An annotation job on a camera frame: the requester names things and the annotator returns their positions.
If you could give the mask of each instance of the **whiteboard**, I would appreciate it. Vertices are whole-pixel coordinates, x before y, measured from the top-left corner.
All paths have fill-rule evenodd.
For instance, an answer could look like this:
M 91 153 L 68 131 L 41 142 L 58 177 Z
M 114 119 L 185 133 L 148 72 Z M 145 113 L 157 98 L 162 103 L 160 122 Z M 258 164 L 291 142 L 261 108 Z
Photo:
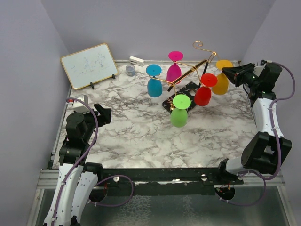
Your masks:
M 118 70 L 107 44 L 100 44 L 61 58 L 74 89 L 89 86 L 117 75 Z

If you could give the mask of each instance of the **whiteboard eraser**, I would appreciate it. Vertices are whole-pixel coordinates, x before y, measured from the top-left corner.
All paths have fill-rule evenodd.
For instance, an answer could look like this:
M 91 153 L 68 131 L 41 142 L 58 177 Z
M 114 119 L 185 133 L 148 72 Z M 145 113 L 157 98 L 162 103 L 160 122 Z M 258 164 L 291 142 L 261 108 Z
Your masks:
M 134 56 L 130 56 L 130 63 L 138 66 L 143 66 L 144 60 L 136 58 Z

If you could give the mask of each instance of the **purple wall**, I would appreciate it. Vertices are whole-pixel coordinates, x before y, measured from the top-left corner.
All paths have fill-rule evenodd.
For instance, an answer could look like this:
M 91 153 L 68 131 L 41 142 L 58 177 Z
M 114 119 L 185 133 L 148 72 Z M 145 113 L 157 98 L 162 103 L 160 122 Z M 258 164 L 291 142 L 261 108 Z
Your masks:
M 0 31 L 0 225 L 24 226 L 62 116 L 68 51 L 39 0 L 2 1 Z
M 107 43 L 116 60 L 242 59 L 275 0 L 42 0 L 70 52 Z
M 285 138 L 293 148 L 282 166 L 292 208 L 301 225 L 301 1 L 277 0 L 249 46 L 244 63 L 273 60 L 286 65 L 295 75 L 296 93 L 291 100 L 277 103 L 277 117 Z M 275 87 L 277 97 L 286 97 L 292 90 L 288 73 L 281 73 Z

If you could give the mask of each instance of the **marble table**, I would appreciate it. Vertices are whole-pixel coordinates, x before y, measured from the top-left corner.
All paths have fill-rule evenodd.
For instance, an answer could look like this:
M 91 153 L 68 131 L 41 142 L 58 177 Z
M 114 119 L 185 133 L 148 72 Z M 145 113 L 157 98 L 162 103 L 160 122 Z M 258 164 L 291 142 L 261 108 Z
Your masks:
M 171 64 L 159 64 L 165 79 Z M 251 108 L 243 89 L 229 85 L 223 96 L 213 94 L 209 105 L 196 106 L 188 113 L 187 125 L 176 128 L 162 102 L 173 94 L 163 84 L 163 94 L 151 98 L 147 94 L 148 75 L 143 67 L 135 66 L 136 76 L 126 75 L 126 63 L 117 64 L 119 75 L 91 87 L 72 90 L 71 97 L 88 96 L 89 105 L 100 103 L 112 109 L 112 122 L 98 130 L 98 140 L 86 162 L 102 163 L 105 168 L 171 168 L 215 167 L 225 158 L 239 157 L 256 133 Z M 181 66 L 182 72 L 190 67 Z M 220 70 L 210 64 L 208 73 Z M 194 72 L 180 84 L 198 84 Z M 59 136 L 53 168 L 57 169 L 58 151 L 66 136 L 66 117 L 72 113 L 68 106 Z

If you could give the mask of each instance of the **gold wire hook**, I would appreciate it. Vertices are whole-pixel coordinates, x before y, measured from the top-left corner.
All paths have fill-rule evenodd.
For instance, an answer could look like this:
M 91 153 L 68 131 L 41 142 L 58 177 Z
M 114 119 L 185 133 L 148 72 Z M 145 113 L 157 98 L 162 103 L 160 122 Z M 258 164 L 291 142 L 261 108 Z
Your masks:
M 207 51 L 207 52 L 211 52 L 211 55 L 210 57 L 208 58 L 208 61 L 211 63 L 211 61 L 213 60 L 213 58 L 215 56 L 217 56 L 218 60 L 220 60 L 220 57 L 218 56 L 217 52 L 215 51 L 212 51 L 212 50 L 208 50 L 208 49 L 204 49 L 204 48 L 200 48 L 200 47 L 203 47 L 203 42 L 201 41 L 195 41 L 192 46 L 195 48 L 195 49 L 200 49 L 200 50 L 203 50 L 203 51 Z

